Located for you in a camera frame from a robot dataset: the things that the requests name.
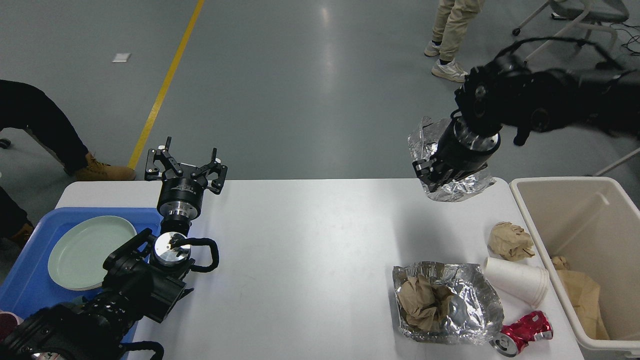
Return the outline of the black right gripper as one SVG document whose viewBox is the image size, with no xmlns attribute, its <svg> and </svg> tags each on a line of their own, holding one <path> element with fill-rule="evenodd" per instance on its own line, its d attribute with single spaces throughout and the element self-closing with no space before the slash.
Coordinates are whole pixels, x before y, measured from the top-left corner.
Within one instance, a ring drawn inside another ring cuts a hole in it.
<svg viewBox="0 0 640 360">
<path fill-rule="evenodd" d="M 500 145 L 498 133 L 480 136 L 457 118 L 441 135 L 432 159 L 413 161 L 412 167 L 416 177 L 433 193 L 442 187 L 442 181 L 461 180 L 484 169 Z"/>
</svg>

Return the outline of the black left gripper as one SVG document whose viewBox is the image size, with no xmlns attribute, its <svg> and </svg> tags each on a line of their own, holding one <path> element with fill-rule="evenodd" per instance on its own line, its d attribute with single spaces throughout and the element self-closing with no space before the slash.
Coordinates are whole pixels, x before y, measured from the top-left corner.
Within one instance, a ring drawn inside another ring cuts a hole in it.
<svg viewBox="0 0 640 360">
<path fill-rule="evenodd" d="M 159 214 L 165 218 L 181 215 L 194 220 L 201 215 L 205 189 L 215 195 L 222 193 L 228 167 L 217 158 L 217 148 L 213 148 L 208 164 L 195 168 L 190 178 L 183 177 L 183 167 L 170 155 L 171 141 L 172 137 L 168 136 L 163 146 L 149 148 L 144 180 L 162 182 L 157 204 Z"/>
</svg>

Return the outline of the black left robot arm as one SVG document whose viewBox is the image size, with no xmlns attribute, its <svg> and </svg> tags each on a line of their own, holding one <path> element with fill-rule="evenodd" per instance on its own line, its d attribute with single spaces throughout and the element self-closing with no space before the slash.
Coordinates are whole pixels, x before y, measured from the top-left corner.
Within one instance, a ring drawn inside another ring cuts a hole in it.
<svg viewBox="0 0 640 360">
<path fill-rule="evenodd" d="M 102 291 L 83 304 L 60 303 L 35 312 L 2 338 L 3 359 L 119 360 L 132 351 L 153 351 L 153 360 L 163 358 L 158 342 L 123 339 L 144 317 L 158 323 L 166 319 L 191 292 L 184 281 L 189 272 L 218 268 L 215 240 L 188 233 L 201 215 L 205 191 L 220 194 L 227 174 L 216 148 L 210 162 L 194 166 L 175 160 L 171 140 L 150 149 L 146 161 L 145 180 L 162 182 L 158 235 L 145 228 L 103 256 Z"/>
</svg>

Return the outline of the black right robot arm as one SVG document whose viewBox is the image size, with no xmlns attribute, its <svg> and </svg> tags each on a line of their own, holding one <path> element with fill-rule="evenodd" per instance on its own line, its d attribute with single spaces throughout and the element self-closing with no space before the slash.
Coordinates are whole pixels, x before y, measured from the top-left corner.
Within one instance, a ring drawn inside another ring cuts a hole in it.
<svg viewBox="0 0 640 360">
<path fill-rule="evenodd" d="M 550 40 L 587 44 L 603 60 L 595 69 L 532 71 L 515 54 L 535 41 L 526 38 L 472 68 L 454 92 L 457 109 L 434 155 L 413 162 L 416 177 L 431 193 L 485 169 L 500 146 L 499 132 L 505 125 L 517 129 L 516 146 L 523 146 L 531 132 L 551 132 L 573 123 L 639 136 L 638 69 L 625 68 L 593 41 L 558 36 Z"/>
</svg>

